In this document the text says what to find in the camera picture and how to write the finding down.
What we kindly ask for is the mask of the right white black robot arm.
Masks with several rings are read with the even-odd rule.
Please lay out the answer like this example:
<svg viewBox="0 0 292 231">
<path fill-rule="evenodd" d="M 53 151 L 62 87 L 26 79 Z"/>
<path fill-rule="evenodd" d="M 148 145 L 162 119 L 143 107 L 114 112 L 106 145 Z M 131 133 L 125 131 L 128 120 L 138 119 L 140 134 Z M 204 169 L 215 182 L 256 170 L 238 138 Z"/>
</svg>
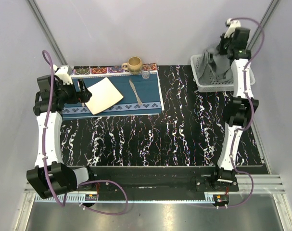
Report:
<svg viewBox="0 0 292 231">
<path fill-rule="evenodd" d="M 224 190 L 236 185 L 236 155 L 242 133 L 252 123 L 259 101 L 254 99 L 251 82 L 251 51 L 246 49 L 250 30 L 235 28 L 221 36 L 219 54 L 227 55 L 233 74 L 234 93 L 223 110 L 225 136 L 222 152 L 217 161 L 216 170 L 209 178 L 209 185 L 216 190 Z"/>
</svg>

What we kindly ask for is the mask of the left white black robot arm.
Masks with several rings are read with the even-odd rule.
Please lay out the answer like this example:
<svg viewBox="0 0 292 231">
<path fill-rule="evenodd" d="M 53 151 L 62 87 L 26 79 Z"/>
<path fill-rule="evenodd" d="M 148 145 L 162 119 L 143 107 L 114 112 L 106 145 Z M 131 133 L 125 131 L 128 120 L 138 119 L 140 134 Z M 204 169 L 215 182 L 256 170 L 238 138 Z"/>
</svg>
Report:
<svg viewBox="0 0 292 231">
<path fill-rule="evenodd" d="M 35 167 L 26 172 L 26 179 L 36 193 L 47 199 L 75 191 L 80 185 L 89 191 L 96 179 L 88 167 L 71 169 L 62 161 L 60 131 L 66 104 L 86 103 L 92 94 L 85 82 L 65 84 L 60 77 L 46 75 L 37 78 L 39 91 L 35 96 L 34 114 L 38 123 L 38 154 Z"/>
</svg>

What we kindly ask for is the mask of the grey button shirt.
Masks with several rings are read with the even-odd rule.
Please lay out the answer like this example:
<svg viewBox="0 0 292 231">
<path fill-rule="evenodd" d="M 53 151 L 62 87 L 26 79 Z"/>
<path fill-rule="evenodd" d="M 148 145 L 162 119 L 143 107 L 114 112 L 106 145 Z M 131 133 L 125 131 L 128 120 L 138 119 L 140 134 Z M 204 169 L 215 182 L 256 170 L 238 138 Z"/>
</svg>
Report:
<svg viewBox="0 0 292 231">
<path fill-rule="evenodd" d="M 210 75 L 220 83 L 232 82 L 233 73 L 226 55 L 219 55 L 215 47 L 204 50 L 197 70 L 199 83 L 211 85 Z"/>
</svg>

